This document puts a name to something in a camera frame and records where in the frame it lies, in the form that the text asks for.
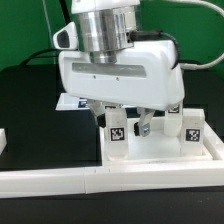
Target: white base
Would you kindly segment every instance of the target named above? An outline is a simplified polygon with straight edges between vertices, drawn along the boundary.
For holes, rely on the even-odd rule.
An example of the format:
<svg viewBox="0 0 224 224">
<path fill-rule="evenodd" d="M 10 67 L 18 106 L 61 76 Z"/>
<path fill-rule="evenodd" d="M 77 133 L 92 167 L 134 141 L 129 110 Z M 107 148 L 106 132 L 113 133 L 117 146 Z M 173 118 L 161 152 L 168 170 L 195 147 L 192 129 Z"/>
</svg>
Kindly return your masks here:
<svg viewBox="0 0 224 224">
<path fill-rule="evenodd" d="M 181 137 L 169 137 L 164 134 L 164 117 L 155 117 L 150 122 L 151 133 L 147 137 L 134 135 L 134 124 L 139 119 L 128 119 L 128 147 L 129 156 L 126 160 L 109 161 L 107 159 L 104 141 L 104 129 L 100 130 L 100 142 L 103 166 L 118 164 L 147 164 L 181 161 L 209 161 L 213 160 L 205 145 L 189 145 L 191 151 L 202 151 L 201 155 L 195 153 L 182 153 Z"/>
<path fill-rule="evenodd" d="M 156 131 L 151 138 L 159 136 Z M 150 143 L 154 148 L 147 152 L 133 150 L 129 164 L 115 166 L 104 160 L 102 167 L 0 172 L 0 198 L 224 185 L 224 145 L 207 124 L 201 157 L 182 157 L 177 139 L 161 142 L 165 141 L 169 145 L 160 153 L 154 150 L 158 142 Z M 0 145 L 4 144 L 5 138 L 0 137 Z M 143 161 L 143 155 L 153 157 Z"/>
</svg>

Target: green wall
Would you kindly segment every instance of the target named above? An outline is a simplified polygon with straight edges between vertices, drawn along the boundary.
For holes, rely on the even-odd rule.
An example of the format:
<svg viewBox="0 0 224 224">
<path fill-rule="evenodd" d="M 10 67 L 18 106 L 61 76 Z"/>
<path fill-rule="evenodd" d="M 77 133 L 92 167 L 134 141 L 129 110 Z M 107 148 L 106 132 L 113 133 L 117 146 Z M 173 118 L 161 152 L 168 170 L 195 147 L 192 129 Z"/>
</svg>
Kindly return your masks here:
<svg viewBox="0 0 224 224">
<path fill-rule="evenodd" d="M 209 0 L 224 8 L 223 0 Z M 53 33 L 64 26 L 58 0 L 46 0 Z M 207 63 L 224 51 L 224 19 L 210 9 L 145 0 L 142 27 L 162 29 L 180 43 L 183 59 Z M 32 53 L 50 47 L 41 0 L 1 0 L 0 70 L 18 65 Z M 53 63 L 52 60 L 35 63 Z M 224 62 L 212 69 L 224 78 Z"/>
</svg>

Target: white block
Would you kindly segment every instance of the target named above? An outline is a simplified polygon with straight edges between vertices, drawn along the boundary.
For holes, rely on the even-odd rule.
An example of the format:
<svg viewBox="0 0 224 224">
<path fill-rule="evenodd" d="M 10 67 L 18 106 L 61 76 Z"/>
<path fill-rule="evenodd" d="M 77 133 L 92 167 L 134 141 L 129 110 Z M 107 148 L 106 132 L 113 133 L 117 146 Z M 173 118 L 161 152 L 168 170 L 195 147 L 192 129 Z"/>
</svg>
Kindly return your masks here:
<svg viewBox="0 0 224 224">
<path fill-rule="evenodd" d="M 86 193 L 114 192 L 122 190 L 122 176 L 114 167 L 93 167 L 85 169 Z"/>
<path fill-rule="evenodd" d="M 6 137 L 5 137 L 5 130 L 0 129 L 0 155 L 2 154 L 2 151 L 4 150 L 6 146 Z"/>
<path fill-rule="evenodd" d="M 202 155 L 205 115 L 202 109 L 184 109 L 181 131 L 181 152 Z"/>
</svg>

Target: silver flange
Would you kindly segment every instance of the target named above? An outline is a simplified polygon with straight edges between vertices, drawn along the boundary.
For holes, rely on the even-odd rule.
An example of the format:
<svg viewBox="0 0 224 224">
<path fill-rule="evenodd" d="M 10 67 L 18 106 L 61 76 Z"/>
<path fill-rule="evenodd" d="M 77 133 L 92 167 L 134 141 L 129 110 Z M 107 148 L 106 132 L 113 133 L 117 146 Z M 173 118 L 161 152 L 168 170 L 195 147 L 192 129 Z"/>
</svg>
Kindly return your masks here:
<svg viewBox="0 0 224 224">
<path fill-rule="evenodd" d="M 133 46 L 128 33 L 137 29 L 135 12 L 131 6 L 79 14 L 79 50 L 90 52 L 93 63 L 115 63 L 116 51 Z"/>
</svg>

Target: white object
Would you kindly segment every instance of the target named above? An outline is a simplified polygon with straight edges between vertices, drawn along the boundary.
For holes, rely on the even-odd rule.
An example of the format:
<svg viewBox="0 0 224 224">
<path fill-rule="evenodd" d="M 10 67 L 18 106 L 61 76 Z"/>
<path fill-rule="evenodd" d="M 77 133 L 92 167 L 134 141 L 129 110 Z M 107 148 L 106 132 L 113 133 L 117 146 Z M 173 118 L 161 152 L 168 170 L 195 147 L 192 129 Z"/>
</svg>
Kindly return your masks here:
<svg viewBox="0 0 224 224">
<path fill-rule="evenodd" d="M 109 160 L 128 158 L 127 114 L 124 108 L 106 109 L 105 151 Z"/>
<path fill-rule="evenodd" d="M 129 127 L 135 121 L 129 120 Z M 152 119 L 154 140 L 163 135 L 163 122 L 164 118 Z M 168 137 L 163 137 L 164 153 L 172 151 L 175 145 L 168 145 Z M 149 144 L 156 146 L 159 141 Z M 118 164 L 103 161 L 102 167 L 0 172 L 0 198 L 224 185 L 224 145 L 207 124 L 202 156 L 173 154 L 167 160 L 160 156 L 144 161 L 141 157 L 147 158 L 146 154 L 150 152 L 142 150 L 135 161 Z"/>
<path fill-rule="evenodd" d="M 181 153 L 202 155 L 205 114 L 204 110 L 184 109 L 181 131 Z"/>
<path fill-rule="evenodd" d="M 139 0 L 73 0 L 72 14 L 139 5 Z"/>
<path fill-rule="evenodd" d="M 58 35 L 61 33 L 66 32 L 68 37 L 69 37 L 69 48 L 62 48 L 59 46 L 59 41 L 58 41 Z M 66 27 L 58 31 L 54 36 L 53 36 L 53 41 L 54 41 L 54 46 L 55 48 L 59 50 L 77 50 L 78 49 L 78 35 L 77 35 L 77 30 L 76 30 L 76 25 L 74 22 L 69 23 Z"/>
<path fill-rule="evenodd" d="M 5 130 L 0 129 L 0 155 L 2 154 L 2 151 L 4 150 L 6 146 L 6 136 L 5 136 Z"/>
<path fill-rule="evenodd" d="M 133 106 L 122 105 L 123 108 L 133 108 Z M 71 111 L 71 110 L 89 110 L 87 99 L 70 96 L 68 93 L 61 93 L 58 100 L 57 111 Z"/>
<path fill-rule="evenodd" d="M 184 98 L 180 66 L 171 70 L 175 54 L 171 41 L 137 42 L 117 53 L 116 64 L 91 64 L 88 53 L 63 51 L 59 65 L 71 96 L 165 111 Z"/>
<path fill-rule="evenodd" d="M 181 133 L 183 117 L 183 103 L 165 112 L 164 134 L 177 137 Z"/>
</svg>

